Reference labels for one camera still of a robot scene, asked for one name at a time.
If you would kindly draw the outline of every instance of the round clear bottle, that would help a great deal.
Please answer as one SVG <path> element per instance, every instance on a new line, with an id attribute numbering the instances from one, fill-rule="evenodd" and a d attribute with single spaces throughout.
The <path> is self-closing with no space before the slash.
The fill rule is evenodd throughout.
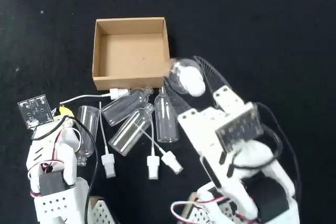
<path id="1" fill-rule="evenodd" d="M 174 110 L 164 87 L 155 98 L 156 137 L 160 143 L 172 143 L 179 139 L 179 129 Z"/>
<path id="2" fill-rule="evenodd" d="M 150 116 L 153 111 L 154 106 L 150 103 L 144 108 L 134 111 L 111 138 L 109 145 L 121 155 L 126 156 L 143 135 L 143 132 L 151 125 Z"/>

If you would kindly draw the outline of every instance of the black table surface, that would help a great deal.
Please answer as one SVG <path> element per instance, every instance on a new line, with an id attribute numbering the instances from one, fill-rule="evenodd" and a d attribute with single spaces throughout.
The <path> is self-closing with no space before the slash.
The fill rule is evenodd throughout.
<path id="1" fill-rule="evenodd" d="M 157 16 L 166 18 L 171 57 L 206 58 L 245 101 L 272 108 L 298 156 L 302 223 L 332 220 L 335 0 L 0 0 L 1 223 L 36 223 L 25 167 L 30 135 L 16 103 L 46 94 L 55 107 L 97 93 L 91 77 L 95 20 Z M 69 106 L 76 112 L 82 104 L 97 100 Z M 203 109 L 211 100 L 194 105 Z M 110 138 L 116 129 L 104 125 Z M 147 179 L 150 142 L 144 138 L 127 157 L 115 155 L 117 178 L 106 179 L 100 165 L 93 194 L 107 200 L 122 224 L 175 223 L 170 203 L 187 200 L 209 181 L 180 133 L 179 142 L 164 146 L 184 166 L 179 175 L 162 164 L 160 179 Z M 100 132 L 97 144 L 102 154 Z M 295 180 L 287 150 L 280 162 Z M 88 181 L 93 164 L 94 156 L 79 170 Z"/>

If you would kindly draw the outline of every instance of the open cardboard box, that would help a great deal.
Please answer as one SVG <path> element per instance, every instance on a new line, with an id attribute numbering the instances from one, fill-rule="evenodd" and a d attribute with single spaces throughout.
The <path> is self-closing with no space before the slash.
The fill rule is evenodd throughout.
<path id="1" fill-rule="evenodd" d="M 169 59 L 164 18 L 96 20 L 92 77 L 98 90 L 162 87 Z"/>

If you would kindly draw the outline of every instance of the plastic bottle cap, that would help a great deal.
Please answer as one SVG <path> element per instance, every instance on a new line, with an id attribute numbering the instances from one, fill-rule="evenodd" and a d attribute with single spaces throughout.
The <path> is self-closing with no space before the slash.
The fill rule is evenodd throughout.
<path id="1" fill-rule="evenodd" d="M 200 97 L 205 92 L 205 83 L 197 68 L 184 68 L 180 73 L 180 82 L 193 97 Z"/>
<path id="2" fill-rule="evenodd" d="M 129 95 L 130 94 L 130 90 L 129 89 L 110 89 L 110 97 L 111 100 L 115 100 L 118 99 L 124 95 Z"/>

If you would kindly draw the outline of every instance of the bottle neck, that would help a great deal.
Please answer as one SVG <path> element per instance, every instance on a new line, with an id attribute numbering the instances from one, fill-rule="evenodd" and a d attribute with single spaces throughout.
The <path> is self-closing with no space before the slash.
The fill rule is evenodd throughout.
<path id="1" fill-rule="evenodd" d="M 161 88 L 159 89 L 159 94 L 160 94 L 160 95 L 166 95 L 166 90 L 164 89 L 164 87 L 161 87 Z"/>
<path id="2" fill-rule="evenodd" d="M 151 103 L 147 103 L 146 106 L 143 108 L 148 114 L 152 114 L 154 111 L 154 106 Z"/>

